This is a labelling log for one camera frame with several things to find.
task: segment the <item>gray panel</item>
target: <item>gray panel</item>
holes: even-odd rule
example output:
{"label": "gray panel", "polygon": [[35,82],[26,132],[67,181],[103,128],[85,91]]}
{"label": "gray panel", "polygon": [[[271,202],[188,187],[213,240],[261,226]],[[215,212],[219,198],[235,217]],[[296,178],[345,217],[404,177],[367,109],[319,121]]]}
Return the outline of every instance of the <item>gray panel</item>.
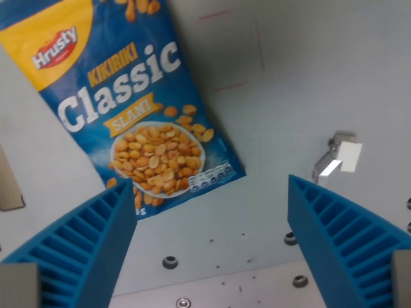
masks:
{"label": "gray panel", "polygon": [[391,279],[394,308],[411,307],[411,250],[397,250],[392,255]]}
{"label": "gray panel", "polygon": [[0,307],[40,308],[37,264],[0,264]]}
{"label": "gray panel", "polygon": [[[410,1],[171,2],[247,177],[140,222],[115,294],[302,259],[283,242],[287,176],[309,178],[338,130],[364,146],[356,172],[332,174],[328,188],[407,227]],[[0,67],[0,141],[41,230],[103,185],[4,52]],[[162,266],[170,255],[175,270]]]}

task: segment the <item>snack bag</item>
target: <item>snack bag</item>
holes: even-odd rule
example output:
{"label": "snack bag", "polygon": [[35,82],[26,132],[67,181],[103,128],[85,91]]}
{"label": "snack bag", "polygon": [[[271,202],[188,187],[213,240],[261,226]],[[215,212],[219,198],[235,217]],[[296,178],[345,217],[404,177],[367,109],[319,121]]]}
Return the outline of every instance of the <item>snack bag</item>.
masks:
{"label": "snack bag", "polygon": [[163,0],[3,0],[0,42],[139,219],[245,175],[208,121]]}

